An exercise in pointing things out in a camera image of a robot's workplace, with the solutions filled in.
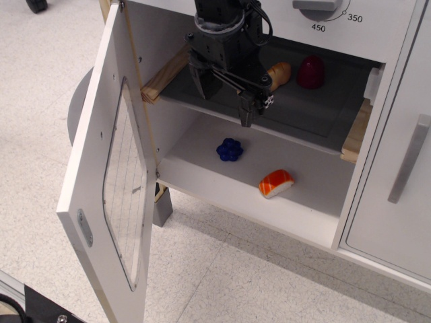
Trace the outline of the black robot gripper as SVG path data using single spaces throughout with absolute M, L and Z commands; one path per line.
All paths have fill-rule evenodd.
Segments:
M 261 20 L 241 20 L 223 30 L 199 28 L 185 35 L 190 46 L 189 69 L 199 95 L 209 100 L 224 84 L 239 97 L 238 113 L 243 127 L 251 127 L 273 103 L 272 79 L 259 59 L 273 29 L 263 33 Z

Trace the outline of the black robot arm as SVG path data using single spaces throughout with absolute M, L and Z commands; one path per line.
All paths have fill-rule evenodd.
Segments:
M 232 87 L 241 124 L 250 127 L 273 103 L 273 81 L 259 59 L 273 36 L 263 24 L 271 21 L 260 1 L 196 1 L 195 7 L 197 31 L 185 35 L 195 86 L 206 100 L 224 84 Z

